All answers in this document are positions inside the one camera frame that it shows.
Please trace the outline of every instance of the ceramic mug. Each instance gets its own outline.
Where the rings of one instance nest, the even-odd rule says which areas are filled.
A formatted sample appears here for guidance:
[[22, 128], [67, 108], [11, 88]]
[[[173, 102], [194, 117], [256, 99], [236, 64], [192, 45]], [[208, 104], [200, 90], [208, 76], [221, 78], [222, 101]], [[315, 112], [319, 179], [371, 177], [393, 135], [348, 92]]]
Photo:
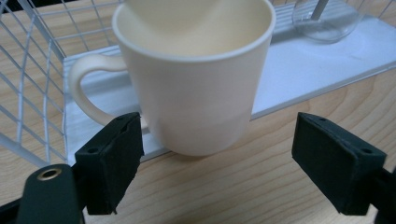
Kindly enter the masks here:
[[268, 0], [128, 0], [112, 28], [121, 56], [79, 59], [68, 74], [80, 108], [106, 125], [80, 81], [127, 69], [149, 131], [177, 153], [204, 156], [246, 130], [276, 23]]

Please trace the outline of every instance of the wooden table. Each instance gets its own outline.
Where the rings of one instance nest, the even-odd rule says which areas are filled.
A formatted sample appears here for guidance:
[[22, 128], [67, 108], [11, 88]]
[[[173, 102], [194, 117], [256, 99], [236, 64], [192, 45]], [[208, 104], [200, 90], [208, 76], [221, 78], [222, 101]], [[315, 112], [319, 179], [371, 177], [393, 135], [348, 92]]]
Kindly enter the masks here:
[[[396, 166], [393, 69], [255, 119], [239, 142], [216, 155], [193, 158], [170, 152], [145, 161], [119, 213], [86, 216], [87, 222], [372, 223], [373, 207], [367, 217], [339, 215], [291, 158], [299, 111], [332, 120], [388, 153], [388, 170]], [[21, 197], [24, 180], [36, 168], [3, 147], [0, 167], [3, 204]]]

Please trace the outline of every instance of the white tray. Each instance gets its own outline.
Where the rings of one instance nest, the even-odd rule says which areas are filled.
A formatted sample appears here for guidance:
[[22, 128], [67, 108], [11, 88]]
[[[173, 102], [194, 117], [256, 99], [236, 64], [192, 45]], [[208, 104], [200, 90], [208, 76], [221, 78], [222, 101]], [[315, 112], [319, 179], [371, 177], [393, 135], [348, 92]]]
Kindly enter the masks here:
[[[365, 17], [352, 34], [338, 43], [324, 45], [294, 31], [292, 9], [293, 4], [276, 7], [276, 29], [252, 119], [396, 67], [396, 29], [378, 18]], [[64, 77], [76, 59], [93, 52], [120, 54], [116, 46], [68, 57], [64, 60]], [[96, 105], [111, 114], [121, 115], [140, 109], [126, 72], [97, 72], [84, 78], [82, 86]], [[74, 153], [102, 126], [76, 105], [70, 96], [67, 78], [64, 79], [64, 95], [65, 147], [68, 162], [74, 164]], [[143, 161], [167, 151], [150, 133], [143, 134], [143, 145], [146, 153]]]

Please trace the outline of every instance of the wire rack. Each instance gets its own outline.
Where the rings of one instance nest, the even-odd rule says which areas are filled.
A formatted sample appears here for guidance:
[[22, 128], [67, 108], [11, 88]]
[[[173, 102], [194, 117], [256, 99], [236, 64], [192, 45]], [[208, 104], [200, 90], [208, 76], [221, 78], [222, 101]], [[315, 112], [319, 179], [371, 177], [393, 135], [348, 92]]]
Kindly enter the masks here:
[[[117, 44], [110, 21], [122, 1], [58, 0], [46, 7], [35, 2], [19, 0], [23, 10], [16, 11], [0, 0], [0, 150], [42, 167], [67, 162], [63, 61]], [[394, 0], [373, 4], [373, 16], [396, 26]]]

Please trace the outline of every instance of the glass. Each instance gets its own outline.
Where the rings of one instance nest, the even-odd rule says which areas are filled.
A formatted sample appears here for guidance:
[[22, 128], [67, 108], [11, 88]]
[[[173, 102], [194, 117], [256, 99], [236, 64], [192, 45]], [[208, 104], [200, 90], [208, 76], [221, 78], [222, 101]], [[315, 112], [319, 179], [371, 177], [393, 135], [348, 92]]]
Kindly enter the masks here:
[[312, 39], [333, 43], [349, 35], [370, 8], [372, 0], [298, 0], [294, 27]]

